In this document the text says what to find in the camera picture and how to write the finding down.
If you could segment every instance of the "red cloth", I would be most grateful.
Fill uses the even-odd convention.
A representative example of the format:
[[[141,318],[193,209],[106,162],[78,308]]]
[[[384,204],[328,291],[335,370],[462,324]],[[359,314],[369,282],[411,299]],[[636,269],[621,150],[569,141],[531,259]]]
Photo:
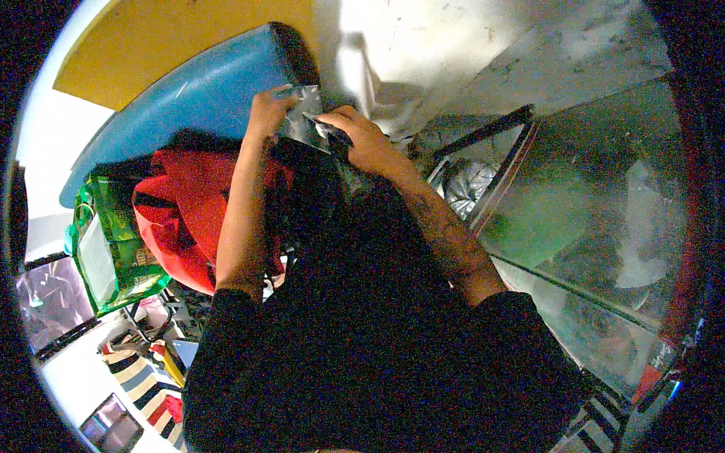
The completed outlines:
[[[161,149],[152,157],[155,176],[141,181],[133,193],[141,237],[161,266],[175,280],[209,295],[214,294],[213,267],[227,206],[223,192],[228,194],[235,164],[228,154]],[[269,159],[264,171],[267,188],[280,173],[291,186],[292,172],[277,161]]]

